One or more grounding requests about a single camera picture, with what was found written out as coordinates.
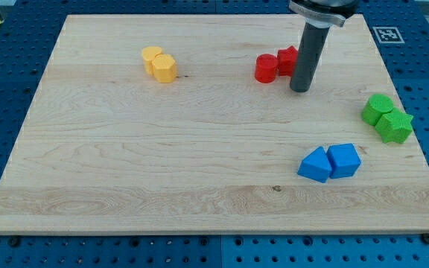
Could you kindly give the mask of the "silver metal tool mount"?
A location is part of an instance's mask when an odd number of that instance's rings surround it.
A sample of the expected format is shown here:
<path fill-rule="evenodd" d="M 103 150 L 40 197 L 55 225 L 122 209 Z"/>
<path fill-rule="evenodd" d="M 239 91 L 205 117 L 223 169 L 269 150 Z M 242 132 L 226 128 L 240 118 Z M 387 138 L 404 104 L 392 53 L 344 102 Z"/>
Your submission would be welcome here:
<path fill-rule="evenodd" d="M 359 0 L 290 0 L 288 8 L 316 28 L 332 25 L 341 28 L 355 14 L 359 3 Z"/>

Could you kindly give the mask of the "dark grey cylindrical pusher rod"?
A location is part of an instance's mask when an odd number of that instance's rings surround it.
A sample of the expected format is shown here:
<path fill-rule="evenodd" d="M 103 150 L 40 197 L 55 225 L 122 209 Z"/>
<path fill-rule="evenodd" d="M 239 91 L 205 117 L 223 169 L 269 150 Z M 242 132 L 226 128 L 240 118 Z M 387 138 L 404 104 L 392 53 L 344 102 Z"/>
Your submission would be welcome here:
<path fill-rule="evenodd" d="M 290 88 L 293 91 L 305 93 L 310 89 L 329 30 L 329 26 L 318 28 L 305 23 L 296 65 L 290 79 Z"/>

